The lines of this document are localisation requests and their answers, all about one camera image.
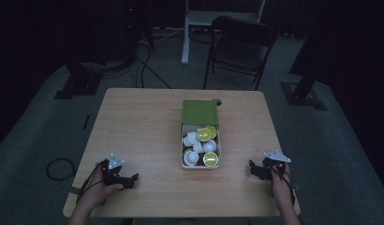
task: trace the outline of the table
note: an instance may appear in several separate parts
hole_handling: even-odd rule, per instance
[[[219,98],[222,155],[214,171],[182,168],[184,99]],[[271,182],[251,175],[248,160],[280,150],[271,115],[257,91],[111,88],[98,112],[73,187],[113,153],[126,160],[120,175],[139,173],[134,188],[111,195],[93,217],[203,218],[277,216]],[[69,193],[70,217],[76,195]],[[300,213],[298,201],[295,203]]]
[[[259,22],[261,13],[265,4],[265,0],[260,0],[256,13],[247,12],[230,12],[230,11],[201,11],[189,10],[189,0],[185,0],[185,33],[184,47],[181,63],[186,65],[189,61],[189,25],[206,25],[212,24],[212,21],[219,16],[231,16],[241,20]]]

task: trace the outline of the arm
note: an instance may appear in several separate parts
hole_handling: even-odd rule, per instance
[[[285,163],[285,171],[290,174],[290,168],[287,163]],[[276,203],[276,208],[279,210],[283,224],[299,225],[300,221],[298,220],[297,214],[295,213],[288,185],[279,177],[278,174],[276,174],[276,172],[271,172],[273,178],[273,196]],[[286,173],[285,178],[288,180],[288,182],[290,182],[290,179]]]
[[[123,185],[115,184],[111,186],[105,186],[102,182],[102,172],[99,168],[96,170],[95,175],[83,196],[80,198],[78,204],[72,212],[72,216],[69,220],[69,225],[87,225],[90,223],[90,215],[93,210],[102,204],[109,195],[114,191],[122,189]]]

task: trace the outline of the box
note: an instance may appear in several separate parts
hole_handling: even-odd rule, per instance
[[[202,162],[203,154],[199,154],[198,164],[189,166],[184,163],[184,151],[191,148],[186,147],[183,138],[188,132],[197,131],[207,126],[213,126],[216,129],[216,136],[213,139],[216,143],[215,153],[218,156],[218,163],[213,167],[208,167]],[[185,170],[215,170],[221,162],[221,144],[218,123],[217,102],[214,100],[184,100],[182,127],[181,127],[181,163]]]

